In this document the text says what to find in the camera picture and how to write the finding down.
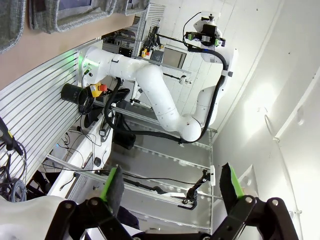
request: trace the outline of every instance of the metal rod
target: metal rod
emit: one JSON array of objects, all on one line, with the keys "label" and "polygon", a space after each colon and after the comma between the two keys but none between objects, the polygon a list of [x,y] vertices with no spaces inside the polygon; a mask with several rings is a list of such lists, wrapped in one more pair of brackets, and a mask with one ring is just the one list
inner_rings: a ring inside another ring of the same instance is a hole
[{"label": "metal rod", "polygon": [[[57,163],[57,164],[60,164],[60,165],[66,167],[66,168],[68,168],[70,170],[73,170],[73,171],[85,176],[85,177],[97,180],[97,181],[99,181],[101,183],[105,183],[107,181],[107,179],[108,179],[107,176],[100,176],[98,174],[94,174],[93,172],[83,171],[82,168],[74,166],[74,165],[72,165],[72,164],[70,164],[70,163],[68,163],[66,161],[63,161],[63,160],[61,160],[59,158],[56,158],[55,156],[52,156],[50,154],[48,154],[46,157],[48,159],[50,159],[51,161]],[[124,185],[124,188],[126,190],[133,191],[133,192],[142,194],[142,195],[150,197],[150,198],[161,200],[161,201],[166,202],[166,203],[176,204],[176,205],[184,205],[184,204],[182,204],[182,200],[178,199],[178,198],[174,198],[174,197],[170,197],[170,196],[163,196],[163,195],[160,195],[160,194],[157,194],[157,193],[154,193],[154,192],[151,192],[151,191],[147,191],[147,190],[144,190],[144,189],[140,189],[138,187],[127,185],[127,184]],[[192,205],[191,205],[191,203],[188,203],[188,204],[185,204],[184,206],[191,207]]]},{"label": "metal rod", "polygon": [[169,37],[169,36],[161,35],[161,34],[158,34],[158,33],[156,35],[158,35],[160,38],[170,39],[172,41],[176,41],[178,43],[185,44],[183,41],[181,41],[179,39],[176,39],[176,38],[172,38],[172,37]]},{"label": "metal rod", "polygon": [[173,160],[177,160],[177,161],[179,161],[179,162],[182,163],[182,164],[186,164],[186,165],[193,166],[193,167],[199,167],[199,168],[201,168],[201,169],[210,170],[210,167],[208,167],[208,166],[203,166],[203,165],[200,165],[200,164],[197,164],[197,163],[193,163],[193,162],[190,162],[190,161],[186,161],[186,160],[183,160],[183,159],[174,157],[174,156],[170,156],[170,155],[167,155],[167,154],[158,152],[158,151],[154,151],[154,150],[151,150],[151,149],[148,149],[148,148],[139,146],[139,145],[137,145],[137,144],[134,144],[133,146],[136,147],[136,148],[138,148],[138,149],[144,150],[144,151],[148,151],[148,152],[155,153],[155,154],[158,154],[158,155],[163,155],[163,156],[165,156],[165,157],[167,157],[167,158],[170,158],[170,159],[173,159]]},{"label": "metal rod", "polygon": [[[106,105],[105,103],[100,102],[100,101],[94,101],[93,104],[100,106],[100,107],[104,107]],[[126,116],[130,116],[130,117],[133,117],[133,118],[136,118],[136,119],[139,119],[139,120],[151,123],[151,124],[161,126],[158,120],[152,119],[150,117],[143,116],[143,115],[140,115],[140,114],[116,107],[116,106],[111,106],[111,108],[112,108],[112,110],[114,110],[117,113],[124,114]]]},{"label": "metal rod", "polygon": [[100,175],[94,174],[93,172],[90,172],[90,171],[83,171],[82,168],[74,166],[74,165],[72,165],[66,161],[63,161],[59,158],[56,158],[55,156],[52,156],[50,154],[48,154],[46,157],[48,159],[50,159],[51,161],[66,167],[67,169],[73,170],[73,171],[75,171],[85,177],[92,178],[92,179],[97,180],[101,183],[105,183],[108,179],[108,177],[106,177],[106,176],[100,176]]},{"label": "metal rod", "polygon": [[186,74],[190,74],[191,75],[191,72],[190,71],[186,71],[186,70],[183,70],[181,68],[177,68],[177,67],[174,67],[174,66],[170,66],[170,65],[167,65],[167,64],[164,64],[164,63],[161,63],[161,62],[158,62],[158,61],[153,61],[153,60],[150,60],[150,59],[147,59],[147,58],[143,58],[143,57],[140,57],[140,56],[135,56],[134,57],[135,59],[141,59],[141,60],[145,60],[149,63],[152,63],[154,65],[161,65],[165,68],[169,68],[169,69],[174,69],[174,70],[177,70],[177,71],[180,71],[180,72],[183,72],[183,73],[186,73]]}]

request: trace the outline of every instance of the desk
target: desk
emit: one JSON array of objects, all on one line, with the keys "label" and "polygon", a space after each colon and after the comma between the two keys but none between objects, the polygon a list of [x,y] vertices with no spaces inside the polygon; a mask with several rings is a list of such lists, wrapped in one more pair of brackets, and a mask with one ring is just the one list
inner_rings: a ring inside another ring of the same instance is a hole
[{"label": "desk", "polygon": [[[99,121],[97,121],[90,132],[88,133],[88,136],[95,141],[97,145],[101,146],[95,146],[94,148],[94,154],[93,157],[98,157],[101,160],[104,160],[103,162],[106,163],[107,159],[110,156],[111,153],[111,144],[112,144],[112,136],[113,136],[113,129],[110,129],[110,133],[108,135],[108,138],[106,139],[105,142],[101,142],[101,138],[99,135],[99,130],[101,128],[101,122],[103,118],[100,117]],[[84,138],[82,142],[78,145],[77,148],[75,148],[77,151],[72,154],[70,159],[67,161],[69,164],[72,164],[73,166],[76,166],[78,168],[81,168],[83,164],[83,159],[86,161],[86,159],[92,154],[92,149],[93,149],[93,143],[88,139]],[[103,168],[103,163],[101,163],[100,166],[93,165],[92,171],[94,172],[95,170]],[[69,182],[73,178],[73,171],[69,170],[62,170],[59,177],[56,179],[54,182],[53,186],[51,187],[48,195],[53,195],[53,196],[58,196],[65,198],[69,189],[73,185],[73,182],[76,180],[74,179],[71,181],[68,185],[64,186],[63,189],[60,190],[61,186],[64,185],[65,183]]]},{"label": "desk", "polygon": [[67,32],[48,34],[30,29],[29,16],[26,13],[20,41],[7,52],[0,54],[0,90],[62,53],[107,33],[131,26],[134,17],[115,13]]}]

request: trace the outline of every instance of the green light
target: green light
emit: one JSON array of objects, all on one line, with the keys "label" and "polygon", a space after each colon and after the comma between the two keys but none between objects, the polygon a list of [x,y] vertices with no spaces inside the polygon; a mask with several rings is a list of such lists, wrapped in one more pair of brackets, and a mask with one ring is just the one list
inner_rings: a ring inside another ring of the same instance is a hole
[{"label": "green light", "polygon": [[87,59],[87,58],[84,60],[83,64],[88,64],[88,65],[92,65],[92,66],[94,66],[94,67],[99,67],[99,63],[96,63],[96,62],[94,62],[94,61],[91,61],[91,60],[89,60],[89,59]]}]

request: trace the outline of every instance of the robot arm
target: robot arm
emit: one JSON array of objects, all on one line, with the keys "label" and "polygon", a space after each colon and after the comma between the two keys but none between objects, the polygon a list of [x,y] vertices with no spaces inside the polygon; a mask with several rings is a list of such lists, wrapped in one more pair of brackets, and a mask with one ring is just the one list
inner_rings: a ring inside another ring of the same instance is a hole
[{"label": "robot arm", "polygon": [[[232,77],[238,51],[235,48],[224,46],[225,40],[221,38],[221,33],[215,26],[213,17],[202,18],[194,26],[198,32],[200,29],[202,31],[200,33],[187,32],[186,38],[201,42],[201,48],[196,48],[195,52],[201,53],[206,62],[213,64],[221,63],[221,60],[217,55],[214,56],[210,53],[215,52],[223,58],[224,70],[221,75],[224,76],[224,82],[220,86],[215,99],[215,105],[209,121],[209,125],[211,125],[217,116],[219,100],[228,88],[228,80]],[[216,86],[200,91],[193,115],[185,114],[181,116],[163,80],[163,72],[157,65],[91,47],[82,62],[83,72],[88,69],[92,74],[91,76],[85,76],[85,80],[90,84],[97,83],[105,76],[137,81],[149,99],[163,129],[168,132],[179,132],[180,136],[188,142],[196,141],[201,136],[202,128],[205,126],[210,112],[211,100]]]}]

